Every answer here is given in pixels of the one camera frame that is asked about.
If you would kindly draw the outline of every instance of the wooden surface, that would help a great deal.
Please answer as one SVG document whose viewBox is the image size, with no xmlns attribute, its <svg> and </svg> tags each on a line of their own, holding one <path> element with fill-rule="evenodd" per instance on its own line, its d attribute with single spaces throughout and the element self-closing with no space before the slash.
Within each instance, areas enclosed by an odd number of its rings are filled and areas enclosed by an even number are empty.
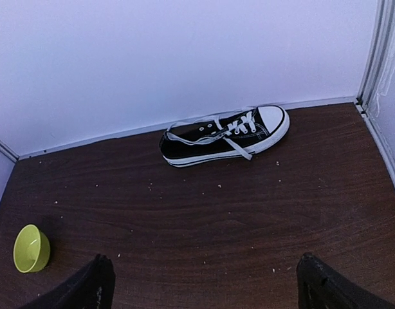
<svg viewBox="0 0 395 309">
<path fill-rule="evenodd" d="M 156 132 L 17 163 L 0 206 L 0 308 L 98 252 L 115 266 L 113 308 L 296 308 L 306 251 L 395 303 L 395 192 L 363 120 L 352 104 L 289 115 L 251 162 L 176 169 Z M 53 254 L 24 275 L 12 247 L 28 223 Z"/>
</svg>

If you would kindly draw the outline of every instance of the white shoelace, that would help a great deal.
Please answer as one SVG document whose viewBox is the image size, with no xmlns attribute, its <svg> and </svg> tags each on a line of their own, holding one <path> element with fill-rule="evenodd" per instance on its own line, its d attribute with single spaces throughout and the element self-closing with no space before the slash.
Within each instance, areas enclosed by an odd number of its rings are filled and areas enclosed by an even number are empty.
<svg viewBox="0 0 395 309">
<path fill-rule="evenodd" d="M 204 136 L 194 142 L 190 140 L 185 140 L 184 138 L 169 132 L 170 129 L 173 127 L 195 124 L 196 122 L 207 122 L 207 121 L 214 121 L 219 131 L 213 132 L 212 136 Z M 233 134 L 232 133 L 233 130 L 235 134 L 239 134 L 241 131 L 243 132 L 243 134 L 247 134 L 249 130 L 246 128 L 246 125 L 249 125 L 250 131 L 252 133 L 256 132 L 256 126 L 255 126 L 255 122 L 253 121 L 252 111 L 249 111 L 245 115 L 241 116 L 240 120 L 235 120 L 231 124 L 228 124 L 227 127 L 222 127 L 222 125 L 219 122 L 219 116 L 203 117 L 201 119 L 196 120 L 195 122 L 176 122 L 167 129 L 167 137 L 169 140 L 177 140 L 187 145 L 208 145 L 216 140 L 223 138 L 239 154 L 241 154 L 246 159 L 251 160 L 252 155 L 250 153 L 248 153 L 246 150 L 244 150 L 241 146 L 236 144 L 234 141 L 227 138 L 227 136 Z"/>
</svg>

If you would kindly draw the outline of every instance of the canvas shoe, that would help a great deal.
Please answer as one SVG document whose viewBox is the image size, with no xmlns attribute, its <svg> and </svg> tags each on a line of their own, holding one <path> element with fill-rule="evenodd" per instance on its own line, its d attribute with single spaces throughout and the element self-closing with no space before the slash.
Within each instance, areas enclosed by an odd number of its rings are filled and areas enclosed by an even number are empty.
<svg viewBox="0 0 395 309">
<path fill-rule="evenodd" d="M 275 145 L 289 129 L 289 115 L 278 106 L 209 116 L 191 124 L 176 122 L 160 141 L 166 161 L 176 167 L 243 156 L 248 160 Z"/>
</svg>

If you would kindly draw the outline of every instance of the white rubber sole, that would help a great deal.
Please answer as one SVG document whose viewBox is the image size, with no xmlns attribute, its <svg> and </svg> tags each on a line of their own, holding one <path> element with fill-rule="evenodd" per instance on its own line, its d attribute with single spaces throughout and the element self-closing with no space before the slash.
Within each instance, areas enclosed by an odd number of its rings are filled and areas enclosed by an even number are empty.
<svg viewBox="0 0 395 309">
<path fill-rule="evenodd" d="M 255 145 L 245 147 L 246 150 L 251 155 L 256 153 L 260 153 L 265 151 L 275 145 L 282 137 L 288 132 L 290 120 L 288 113 L 283 110 L 284 113 L 284 120 L 283 123 L 278 127 L 278 129 L 267 139 L 259 142 Z M 205 156 L 192 156 L 190 158 L 182 158 L 182 159 L 168 159 L 165 156 L 163 158 L 174 167 L 188 167 L 191 165 L 196 165 L 204 162 L 214 161 L 214 160 L 221 160 L 227 158 L 239 158 L 242 157 L 236 150 L 225 151 L 224 153 L 214 153 L 214 154 L 207 154 Z"/>
</svg>

